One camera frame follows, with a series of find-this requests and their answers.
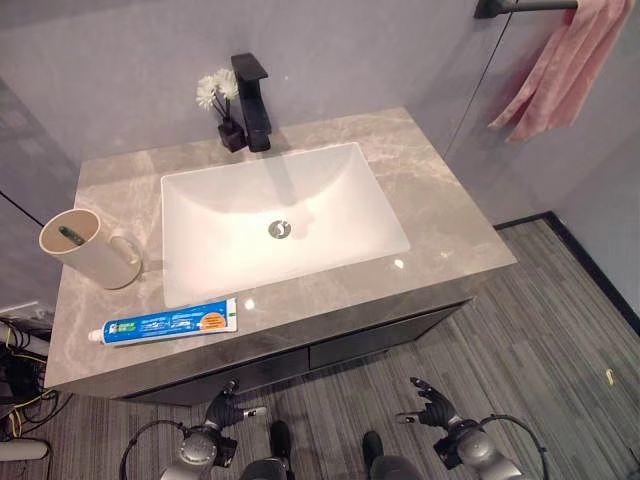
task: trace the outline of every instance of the faucet handle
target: faucet handle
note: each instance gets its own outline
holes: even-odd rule
[[[256,57],[253,56],[253,53],[233,55],[231,57],[231,66],[239,79],[245,82],[257,81],[269,76]]]

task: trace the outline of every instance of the toothpaste cap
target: toothpaste cap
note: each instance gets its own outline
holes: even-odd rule
[[[89,332],[90,342],[102,342],[102,330],[91,330]]]

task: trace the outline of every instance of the toothpaste tube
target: toothpaste tube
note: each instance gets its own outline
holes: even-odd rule
[[[171,312],[111,320],[102,329],[89,332],[89,340],[105,345],[131,345],[236,330],[236,299],[231,298]]]

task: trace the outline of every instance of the black baseboard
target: black baseboard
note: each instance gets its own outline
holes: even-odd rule
[[[501,223],[496,225],[496,230],[503,228],[513,227],[526,222],[532,222],[534,220],[545,220],[549,227],[555,232],[562,242],[567,246],[569,251],[578,260],[582,268],[586,270],[593,281],[598,285],[600,290],[607,296],[607,298],[618,309],[620,314],[627,321],[629,326],[640,336],[640,317],[631,308],[629,303],[624,299],[618,289],[611,283],[611,280],[607,278],[605,273],[600,269],[598,264],[591,258],[591,255],[584,249],[578,239],[573,236],[567,226],[560,221],[558,216],[553,212],[544,212],[530,217],[521,218],[512,222]]]
[[[515,227],[516,225],[520,225],[522,223],[534,222],[536,220],[546,220],[549,215],[553,215],[553,212],[536,213],[535,215],[518,218],[517,220],[511,220],[510,222],[499,223],[498,225],[494,225],[493,228],[495,228],[496,230],[502,230],[504,228]]]

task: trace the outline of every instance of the white flower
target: white flower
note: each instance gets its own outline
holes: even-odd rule
[[[213,97],[218,88],[218,82],[213,75],[205,75],[198,81],[196,89],[196,103],[205,110],[213,108]]]
[[[218,90],[227,100],[233,100],[238,96],[238,83],[236,74],[226,68],[218,70],[213,78],[216,81]]]

